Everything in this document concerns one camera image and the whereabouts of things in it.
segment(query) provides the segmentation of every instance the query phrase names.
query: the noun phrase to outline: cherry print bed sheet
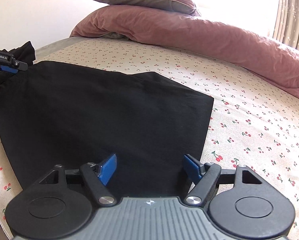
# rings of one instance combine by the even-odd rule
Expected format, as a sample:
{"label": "cherry print bed sheet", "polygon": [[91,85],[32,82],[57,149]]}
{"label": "cherry print bed sheet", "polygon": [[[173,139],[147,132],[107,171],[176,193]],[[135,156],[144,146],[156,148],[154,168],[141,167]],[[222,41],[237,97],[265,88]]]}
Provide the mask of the cherry print bed sheet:
{"label": "cherry print bed sheet", "polygon": [[[299,240],[299,99],[230,63],[133,41],[88,39],[41,60],[127,74],[155,71],[214,97],[201,162],[252,167],[294,204],[289,238]],[[0,223],[10,238],[4,211],[21,190],[0,142]]]}

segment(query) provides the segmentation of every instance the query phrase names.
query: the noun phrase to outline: pink comforter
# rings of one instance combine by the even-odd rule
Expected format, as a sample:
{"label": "pink comforter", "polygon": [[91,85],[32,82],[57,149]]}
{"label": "pink comforter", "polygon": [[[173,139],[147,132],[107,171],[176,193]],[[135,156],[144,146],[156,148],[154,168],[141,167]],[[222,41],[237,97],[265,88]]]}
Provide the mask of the pink comforter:
{"label": "pink comforter", "polygon": [[202,17],[130,5],[96,10],[77,24],[71,37],[109,32],[242,66],[299,98],[299,51],[270,38]]}

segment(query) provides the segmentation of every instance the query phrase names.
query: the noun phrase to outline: curtain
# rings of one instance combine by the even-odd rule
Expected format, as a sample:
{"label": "curtain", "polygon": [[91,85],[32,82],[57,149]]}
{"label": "curtain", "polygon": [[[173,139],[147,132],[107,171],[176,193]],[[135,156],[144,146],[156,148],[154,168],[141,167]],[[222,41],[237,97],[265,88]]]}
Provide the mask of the curtain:
{"label": "curtain", "polygon": [[299,0],[279,0],[273,38],[299,50]]}

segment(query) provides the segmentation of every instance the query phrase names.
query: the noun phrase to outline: bunched black fabric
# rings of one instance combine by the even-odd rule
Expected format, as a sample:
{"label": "bunched black fabric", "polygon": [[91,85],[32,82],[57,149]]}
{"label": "bunched black fabric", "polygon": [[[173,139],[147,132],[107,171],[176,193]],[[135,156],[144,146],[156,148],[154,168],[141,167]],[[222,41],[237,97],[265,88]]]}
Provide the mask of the bunched black fabric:
{"label": "bunched black fabric", "polygon": [[200,159],[213,98],[154,72],[126,75],[43,61],[0,85],[0,138],[22,188],[55,164],[116,153],[108,189],[184,196],[184,154]]}

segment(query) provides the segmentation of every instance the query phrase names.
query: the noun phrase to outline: gray ribbed panel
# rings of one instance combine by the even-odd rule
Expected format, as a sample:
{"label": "gray ribbed panel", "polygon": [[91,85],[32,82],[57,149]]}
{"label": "gray ribbed panel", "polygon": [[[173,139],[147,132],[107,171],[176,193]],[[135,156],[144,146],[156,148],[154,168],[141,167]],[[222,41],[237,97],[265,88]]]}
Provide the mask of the gray ribbed panel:
{"label": "gray ribbed panel", "polygon": [[98,210],[91,222],[64,240],[232,240],[208,221],[200,208],[178,198],[123,198]]}

